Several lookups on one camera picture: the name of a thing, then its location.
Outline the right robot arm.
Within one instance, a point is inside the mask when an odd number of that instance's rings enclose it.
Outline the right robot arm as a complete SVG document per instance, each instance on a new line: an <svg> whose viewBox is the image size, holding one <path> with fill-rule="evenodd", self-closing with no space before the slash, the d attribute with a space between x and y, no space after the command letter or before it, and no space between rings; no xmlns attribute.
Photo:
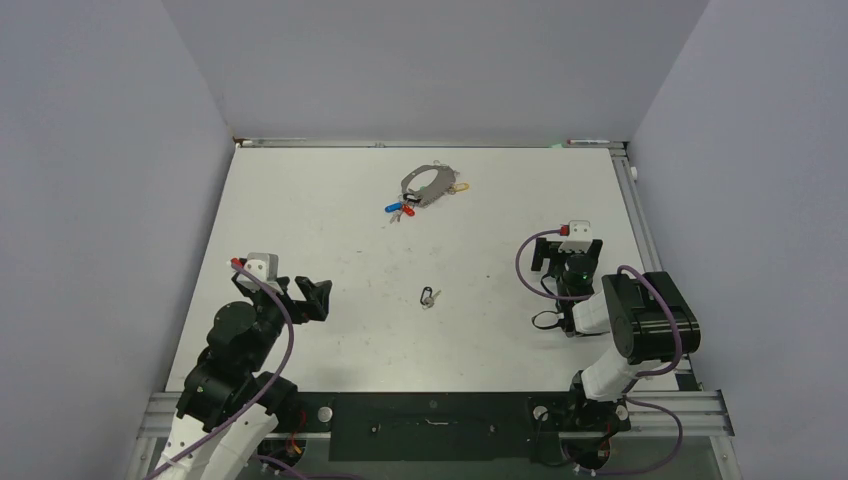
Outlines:
<svg viewBox="0 0 848 480"><path fill-rule="evenodd" d="M538 406L533 414L532 461L601 474L612 438L629 425L636 384L674 371L701 342L698 320L665 271L641 273L620 265L594 286L603 243L554 241L548 231L528 239L530 269L541 275L536 294L553 301L545 330L572 339L608 335L612 345L578 371L565 407Z"/></svg>

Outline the blue key tag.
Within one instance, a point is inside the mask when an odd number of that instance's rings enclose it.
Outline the blue key tag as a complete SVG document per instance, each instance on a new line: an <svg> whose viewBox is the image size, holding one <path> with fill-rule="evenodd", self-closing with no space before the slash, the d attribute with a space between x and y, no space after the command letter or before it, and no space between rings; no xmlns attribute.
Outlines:
<svg viewBox="0 0 848 480"><path fill-rule="evenodd" d="M386 213L394 214L394 213L396 213L396 212L402 212L402 211L403 211L403 209L404 209L404 204L403 204L402 202L395 202L395 203L393 203L393 204L390 204L390 205L386 206L386 207L384 208L384 211L385 211Z"/></svg>

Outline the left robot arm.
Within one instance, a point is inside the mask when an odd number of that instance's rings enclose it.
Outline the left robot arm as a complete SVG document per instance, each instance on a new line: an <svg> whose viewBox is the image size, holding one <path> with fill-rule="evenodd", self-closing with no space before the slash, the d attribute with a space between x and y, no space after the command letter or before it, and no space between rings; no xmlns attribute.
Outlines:
<svg viewBox="0 0 848 480"><path fill-rule="evenodd" d="M231 266L244 298L216 312L151 479L234 479L273 430L296 436L307 425L282 371L295 326L326 320L332 283L250 270L244 258Z"/></svg>

